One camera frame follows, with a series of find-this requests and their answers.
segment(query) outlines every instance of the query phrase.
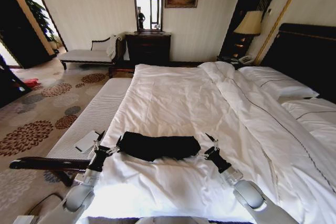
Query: white pillow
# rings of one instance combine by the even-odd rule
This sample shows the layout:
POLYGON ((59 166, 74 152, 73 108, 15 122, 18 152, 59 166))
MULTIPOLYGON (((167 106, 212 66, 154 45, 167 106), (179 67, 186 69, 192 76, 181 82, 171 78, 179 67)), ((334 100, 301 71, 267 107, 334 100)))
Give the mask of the white pillow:
POLYGON ((324 121, 336 125, 336 104, 325 99, 287 101, 282 106, 297 120, 312 120, 318 124, 324 121))
POLYGON ((331 155, 336 153, 336 104, 324 99, 312 98, 285 102, 282 106, 331 155))
POLYGON ((243 67, 240 71, 246 79, 253 81, 275 100, 280 97, 310 98, 319 94, 310 87, 269 67, 243 67))
POLYGON ((97 41, 92 43, 91 51, 105 51, 111 43, 111 38, 108 38, 105 41, 97 41))
POLYGON ((110 37, 111 39, 109 40, 109 44, 107 46, 107 49, 106 49, 106 53, 107 53, 107 56, 111 58, 111 60, 113 60, 116 56, 116 53, 115 53, 115 43, 116 43, 116 40, 117 40, 117 35, 111 35, 110 37))

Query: headboard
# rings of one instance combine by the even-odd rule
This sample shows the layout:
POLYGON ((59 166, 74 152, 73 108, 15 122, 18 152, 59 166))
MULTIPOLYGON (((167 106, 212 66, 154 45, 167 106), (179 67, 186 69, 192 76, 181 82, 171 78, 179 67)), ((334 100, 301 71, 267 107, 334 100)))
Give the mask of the headboard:
POLYGON ((336 103, 336 27, 284 23, 260 65, 274 68, 336 103))

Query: floral patterned carpet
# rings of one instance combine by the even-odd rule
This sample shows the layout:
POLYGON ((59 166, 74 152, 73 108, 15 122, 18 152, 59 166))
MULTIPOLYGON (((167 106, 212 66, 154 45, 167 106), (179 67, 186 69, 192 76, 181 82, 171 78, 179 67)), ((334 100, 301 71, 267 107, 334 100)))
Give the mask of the floral patterned carpet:
MULTIPOLYGON (((45 157, 109 80, 107 66, 68 63, 64 71, 56 58, 13 72, 22 80, 38 78, 40 84, 0 108, 0 222, 4 224, 13 223, 50 193, 65 196, 69 188, 50 172, 12 170, 9 164, 24 156, 45 157)), ((115 77, 132 75, 117 73, 115 77)), ((58 203, 58 198, 48 198, 37 214, 45 214, 58 203)))

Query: robotic arm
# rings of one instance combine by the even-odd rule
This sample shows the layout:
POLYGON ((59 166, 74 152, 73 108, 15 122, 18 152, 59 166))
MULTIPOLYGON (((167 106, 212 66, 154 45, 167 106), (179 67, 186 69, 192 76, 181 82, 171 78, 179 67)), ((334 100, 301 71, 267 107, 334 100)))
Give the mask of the robotic arm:
POLYGON ((44 216, 38 224, 76 223, 95 196, 93 188, 98 182, 105 159, 118 150, 118 148, 109 149, 101 146, 98 141, 95 141, 94 158, 85 173, 76 176, 76 181, 79 181, 80 184, 73 187, 65 199, 53 211, 44 216))
POLYGON ((233 193, 236 199, 258 224, 298 224, 285 210, 275 205, 255 183, 243 180, 242 173, 220 156, 218 140, 208 134, 207 136, 214 142, 214 146, 205 152, 204 158, 218 167, 222 180, 235 188, 233 193))
MULTIPOLYGON (((214 146, 205 152, 203 158, 212 161, 217 167, 222 180, 235 188, 234 195, 239 203, 247 209, 258 224, 297 224, 297 222, 282 208, 275 205, 261 189, 253 182, 243 180, 242 173, 226 162, 219 154, 218 140, 207 135, 214 146)), ((109 149, 95 142, 95 156, 86 172, 76 176, 80 185, 72 188, 65 199, 38 224, 68 224, 76 223, 85 209, 91 204, 93 188, 98 182, 104 161, 119 150, 109 149)))

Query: door frame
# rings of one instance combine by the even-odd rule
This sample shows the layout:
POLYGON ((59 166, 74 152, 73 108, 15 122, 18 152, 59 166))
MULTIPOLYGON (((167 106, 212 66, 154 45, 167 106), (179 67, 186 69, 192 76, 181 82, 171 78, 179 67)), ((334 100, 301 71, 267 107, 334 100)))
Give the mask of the door frame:
POLYGON ((67 48, 67 46, 66 46, 65 43, 64 43, 64 40, 63 40, 63 38, 62 38, 62 36, 61 36, 61 33, 59 32, 59 30, 58 30, 58 28, 57 28, 57 26, 56 26, 56 24, 55 24, 55 22, 54 22, 54 19, 52 18, 52 15, 51 15, 51 13, 50 13, 50 11, 49 11, 47 5, 46 5, 46 2, 45 2, 44 0, 42 0, 42 3, 44 4, 44 7, 46 8, 46 11, 47 11, 47 13, 49 14, 49 17, 50 17, 50 19, 51 19, 51 22, 52 22, 52 24, 54 25, 54 27, 55 27, 55 29, 56 29, 56 31, 57 31, 57 33, 58 33, 58 36, 59 36, 60 40, 62 41, 62 44, 63 44, 63 46, 64 46, 64 48, 65 48, 65 50, 66 50, 66 52, 67 52, 67 51, 68 51, 68 48, 67 48))

